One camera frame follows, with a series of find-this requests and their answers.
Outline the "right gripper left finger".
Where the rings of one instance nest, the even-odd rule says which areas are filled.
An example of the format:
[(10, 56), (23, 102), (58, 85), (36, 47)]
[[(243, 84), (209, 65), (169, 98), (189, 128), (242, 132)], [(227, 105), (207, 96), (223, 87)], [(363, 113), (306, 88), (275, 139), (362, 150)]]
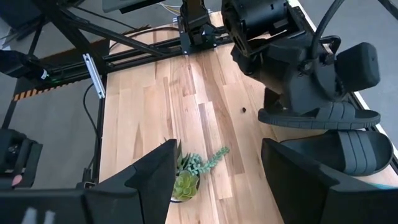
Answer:
[(177, 140), (169, 139), (85, 192), (87, 224), (164, 224), (175, 183)]

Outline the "black rubber slide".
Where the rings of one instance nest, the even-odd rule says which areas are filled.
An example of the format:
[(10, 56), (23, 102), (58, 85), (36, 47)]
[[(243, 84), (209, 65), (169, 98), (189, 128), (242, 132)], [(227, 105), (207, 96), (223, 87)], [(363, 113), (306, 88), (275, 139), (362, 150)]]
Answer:
[(381, 115), (373, 110), (356, 109), (351, 103), (342, 101), (329, 103), (302, 115), (274, 106), (262, 108), (258, 112), (258, 120), (288, 128), (351, 130), (377, 125)]
[(362, 130), (329, 130), (317, 136), (285, 140), (281, 144), (355, 177), (382, 171), (394, 154), (393, 145), (385, 134)]

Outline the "black device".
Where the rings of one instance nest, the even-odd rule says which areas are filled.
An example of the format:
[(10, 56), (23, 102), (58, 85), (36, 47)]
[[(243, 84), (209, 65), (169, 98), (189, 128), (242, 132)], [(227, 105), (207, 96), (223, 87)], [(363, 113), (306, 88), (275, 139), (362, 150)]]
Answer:
[(49, 77), (47, 68), (36, 56), (15, 50), (0, 50), (0, 72), (28, 80), (45, 80)]
[(33, 186), (43, 145), (12, 129), (0, 129), (0, 190)]

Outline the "silver metal bracket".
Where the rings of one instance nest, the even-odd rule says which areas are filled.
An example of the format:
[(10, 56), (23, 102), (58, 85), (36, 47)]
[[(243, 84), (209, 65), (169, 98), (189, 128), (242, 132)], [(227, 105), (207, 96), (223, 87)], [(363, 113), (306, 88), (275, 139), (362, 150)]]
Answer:
[(90, 77), (93, 81), (93, 85), (95, 87), (99, 99), (105, 98), (106, 91), (103, 86), (103, 82), (101, 81), (100, 73), (98, 72), (94, 59), (90, 54), (83, 54), (82, 57), (90, 74)]

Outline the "orange black hazard tape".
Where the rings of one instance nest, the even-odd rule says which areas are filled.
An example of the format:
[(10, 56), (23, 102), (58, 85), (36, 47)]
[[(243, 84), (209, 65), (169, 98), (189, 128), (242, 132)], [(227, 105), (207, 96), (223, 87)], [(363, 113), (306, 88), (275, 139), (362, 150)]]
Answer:
[(29, 83), (17, 82), (11, 101), (19, 101), (30, 98), (32, 96), (40, 95), (48, 91), (56, 90), (57, 88), (65, 87), (74, 83), (75, 82), (34, 87)]

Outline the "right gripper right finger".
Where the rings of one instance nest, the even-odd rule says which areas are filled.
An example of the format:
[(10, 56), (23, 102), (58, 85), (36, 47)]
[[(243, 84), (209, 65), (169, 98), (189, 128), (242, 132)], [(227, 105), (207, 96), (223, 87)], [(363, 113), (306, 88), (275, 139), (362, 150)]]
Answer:
[(398, 188), (355, 179), (269, 138), (261, 157), (285, 224), (398, 224)]

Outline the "black aluminium table frame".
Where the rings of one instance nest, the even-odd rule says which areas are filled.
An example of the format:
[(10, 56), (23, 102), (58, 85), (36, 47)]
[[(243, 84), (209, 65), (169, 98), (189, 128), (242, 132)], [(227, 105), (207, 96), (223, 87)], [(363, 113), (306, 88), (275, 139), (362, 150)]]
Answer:
[(231, 154), (211, 174), (216, 184), (259, 170), (259, 138), (274, 125), (258, 120), (265, 86), (245, 76), (233, 61), (226, 33), (208, 33), (189, 51), (183, 24), (180, 37), (151, 44), (121, 34), (113, 39), (129, 50), (98, 62), (104, 85), (104, 125), (100, 177), (123, 168), (136, 149), (162, 137), (176, 137), (187, 151), (205, 155), (227, 146)]

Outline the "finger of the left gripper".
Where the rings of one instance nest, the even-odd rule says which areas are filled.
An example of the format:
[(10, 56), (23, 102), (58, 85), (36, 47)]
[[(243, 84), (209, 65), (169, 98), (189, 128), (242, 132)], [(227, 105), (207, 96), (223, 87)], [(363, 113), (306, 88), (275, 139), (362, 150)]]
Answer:
[(282, 111), (283, 106), (280, 103), (280, 95), (276, 92), (265, 88), (264, 90), (264, 109), (271, 111)]

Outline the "dark grey desk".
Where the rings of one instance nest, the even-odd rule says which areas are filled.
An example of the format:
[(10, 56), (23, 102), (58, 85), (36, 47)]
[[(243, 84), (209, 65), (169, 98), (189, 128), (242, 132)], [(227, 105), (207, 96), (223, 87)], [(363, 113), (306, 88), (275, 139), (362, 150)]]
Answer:
[(103, 12), (119, 10), (121, 14), (157, 4), (164, 0), (103, 0)]

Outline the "potted succulent plant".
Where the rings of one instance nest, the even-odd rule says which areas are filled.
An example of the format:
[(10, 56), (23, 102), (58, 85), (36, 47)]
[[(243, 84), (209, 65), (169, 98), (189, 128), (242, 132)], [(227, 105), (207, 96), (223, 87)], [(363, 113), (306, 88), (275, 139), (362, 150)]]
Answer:
[(182, 203), (196, 196), (200, 186), (201, 175), (210, 172), (228, 153), (229, 148), (222, 147), (207, 161), (204, 161), (201, 155), (197, 153), (183, 154), (182, 143), (179, 141), (177, 144), (178, 157), (175, 183), (170, 201), (172, 203)]

